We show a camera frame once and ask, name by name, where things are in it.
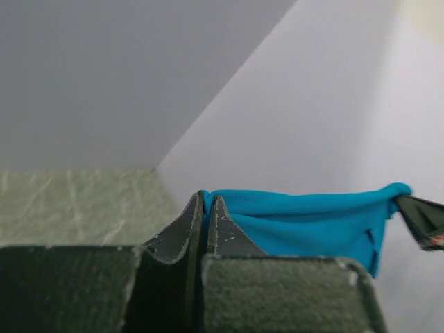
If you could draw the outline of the teal blue t shirt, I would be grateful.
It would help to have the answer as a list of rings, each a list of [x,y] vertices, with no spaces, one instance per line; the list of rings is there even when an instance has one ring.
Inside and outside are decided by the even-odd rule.
[[[376,277],[386,222],[399,210],[395,199],[411,192],[399,182],[349,194],[204,191],[204,219],[220,196],[232,220],[269,255],[349,257]]]

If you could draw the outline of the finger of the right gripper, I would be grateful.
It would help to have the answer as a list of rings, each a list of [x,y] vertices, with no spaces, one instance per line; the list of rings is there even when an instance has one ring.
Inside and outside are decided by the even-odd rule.
[[[395,203],[423,251],[443,250],[443,204],[415,196],[399,196]]]

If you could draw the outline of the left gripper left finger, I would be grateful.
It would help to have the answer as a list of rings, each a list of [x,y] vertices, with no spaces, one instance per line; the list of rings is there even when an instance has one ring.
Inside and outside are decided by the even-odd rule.
[[[202,249],[203,211],[203,194],[198,191],[174,221],[144,243],[142,263],[195,266]]]

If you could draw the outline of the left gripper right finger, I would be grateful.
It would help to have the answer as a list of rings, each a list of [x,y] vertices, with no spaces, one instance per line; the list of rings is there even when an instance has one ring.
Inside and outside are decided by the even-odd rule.
[[[268,257],[234,222],[221,196],[212,201],[206,253],[222,257]]]

